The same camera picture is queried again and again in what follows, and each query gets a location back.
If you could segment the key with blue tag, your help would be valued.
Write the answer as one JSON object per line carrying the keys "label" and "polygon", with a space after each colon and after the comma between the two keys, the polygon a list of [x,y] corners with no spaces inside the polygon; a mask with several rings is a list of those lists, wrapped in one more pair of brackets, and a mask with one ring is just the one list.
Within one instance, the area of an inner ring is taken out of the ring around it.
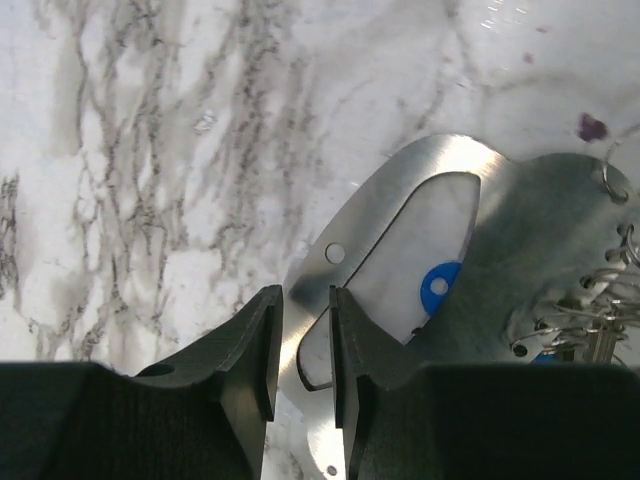
{"label": "key with blue tag", "polygon": [[459,261],[449,261],[436,265],[423,277],[419,291],[420,301],[429,317],[439,309],[460,269]]}
{"label": "key with blue tag", "polygon": [[540,364],[540,365],[556,364],[557,362],[558,362],[558,359],[556,358],[556,355],[553,353],[540,353],[531,361],[532,364]]}

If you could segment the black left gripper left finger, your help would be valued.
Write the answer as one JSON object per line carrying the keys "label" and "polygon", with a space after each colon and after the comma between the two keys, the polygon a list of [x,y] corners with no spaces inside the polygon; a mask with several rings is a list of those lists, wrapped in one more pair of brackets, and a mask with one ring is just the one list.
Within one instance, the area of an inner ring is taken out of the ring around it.
{"label": "black left gripper left finger", "polygon": [[283,293],[135,376],[93,362],[1,366],[5,479],[257,479],[276,406]]}

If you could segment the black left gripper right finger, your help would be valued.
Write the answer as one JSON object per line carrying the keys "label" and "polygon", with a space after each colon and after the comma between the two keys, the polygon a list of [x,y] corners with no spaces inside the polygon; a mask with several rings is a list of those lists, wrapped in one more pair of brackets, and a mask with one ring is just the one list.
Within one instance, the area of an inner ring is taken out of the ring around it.
{"label": "black left gripper right finger", "polygon": [[329,293],[350,479],[635,479],[639,377],[617,366],[430,364]]}

